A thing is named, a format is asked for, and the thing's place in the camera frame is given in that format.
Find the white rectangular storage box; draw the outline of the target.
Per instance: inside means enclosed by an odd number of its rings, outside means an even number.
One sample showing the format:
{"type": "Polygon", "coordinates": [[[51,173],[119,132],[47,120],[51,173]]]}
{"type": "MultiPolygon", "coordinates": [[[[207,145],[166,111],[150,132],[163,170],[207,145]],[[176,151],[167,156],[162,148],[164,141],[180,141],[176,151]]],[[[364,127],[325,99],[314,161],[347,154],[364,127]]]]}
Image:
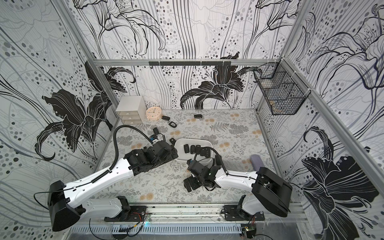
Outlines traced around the white rectangular storage box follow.
{"type": "Polygon", "coordinates": [[[188,160],[197,160],[203,165],[207,165],[214,156],[214,153],[210,149],[203,149],[197,155],[202,147],[213,147],[212,143],[207,140],[199,139],[178,139],[175,143],[175,148],[178,152],[178,158],[176,161],[186,163],[188,160]]]}

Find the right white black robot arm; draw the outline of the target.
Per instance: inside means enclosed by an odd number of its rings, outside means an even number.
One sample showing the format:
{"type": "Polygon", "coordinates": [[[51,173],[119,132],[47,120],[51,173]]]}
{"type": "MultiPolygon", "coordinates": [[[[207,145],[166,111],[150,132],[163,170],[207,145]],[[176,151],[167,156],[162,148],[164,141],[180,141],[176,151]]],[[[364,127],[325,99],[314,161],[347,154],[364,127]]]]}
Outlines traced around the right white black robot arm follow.
{"type": "Polygon", "coordinates": [[[248,192],[241,196],[237,205],[224,206],[227,221],[261,220],[264,212],[282,218],[288,216],[293,187],[287,181],[265,167],[253,172],[229,171],[216,150],[202,147],[196,154],[202,150],[214,152],[213,164],[205,166],[196,157],[187,160],[191,176],[184,180],[184,187],[188,192],[200,187],[208,191],[240,189],[248,192]]]}

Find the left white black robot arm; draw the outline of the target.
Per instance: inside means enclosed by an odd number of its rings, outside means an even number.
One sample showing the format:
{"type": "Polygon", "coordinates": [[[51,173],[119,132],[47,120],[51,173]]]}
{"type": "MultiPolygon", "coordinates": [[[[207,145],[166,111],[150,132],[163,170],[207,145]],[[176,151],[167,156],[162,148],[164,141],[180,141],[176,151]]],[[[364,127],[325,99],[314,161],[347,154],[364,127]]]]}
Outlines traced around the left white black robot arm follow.
{"type": "Polygon", "coordinates": [[[96,201],[90,201],[90,197],[117,182],[149,172],[178,158],[173,145],[165,140],[152,140],[148,136],[145,139],[150,142],[150,147],[132,150],[120,158],[117,132],[122,128],[124,126],[114,130],[115,158],[109,167],[77,181],[67,184],[56,181],[50,185],[46,192],[46,209],[49,211],[54,232],[65,230],[85,218],[106,217],[116,220],[126,217],[131,209],[125,197],[96,201]]]}

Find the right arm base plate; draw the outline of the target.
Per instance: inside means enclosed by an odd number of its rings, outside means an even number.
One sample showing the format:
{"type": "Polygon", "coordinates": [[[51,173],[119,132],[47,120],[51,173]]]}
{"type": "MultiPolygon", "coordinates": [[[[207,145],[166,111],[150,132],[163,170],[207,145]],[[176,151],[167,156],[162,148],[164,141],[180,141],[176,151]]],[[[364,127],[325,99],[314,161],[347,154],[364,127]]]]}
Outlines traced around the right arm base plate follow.
{"type": "Polygon", "coordinates": [[[241,207],[237,205],[224,205],[221,210],[221,214],[224,214],[225,220],[228,222],[234,221],[264,221],[265,216],[262,212],[257,212],[254,215],[250,215],[243,211],[241,207]]]}

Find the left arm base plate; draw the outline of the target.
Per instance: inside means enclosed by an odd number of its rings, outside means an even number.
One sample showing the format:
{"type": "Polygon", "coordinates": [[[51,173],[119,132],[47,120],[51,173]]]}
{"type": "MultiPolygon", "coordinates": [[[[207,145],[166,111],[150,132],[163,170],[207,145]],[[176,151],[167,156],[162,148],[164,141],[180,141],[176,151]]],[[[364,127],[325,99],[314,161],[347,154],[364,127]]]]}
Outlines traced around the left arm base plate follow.
{"type": "Polygon", "coordinates": [[[130,210],[122,210],[116,217],[105,217],[105,222],[143,222],[147,213],[147,206],[133,206],[130,210]]]}

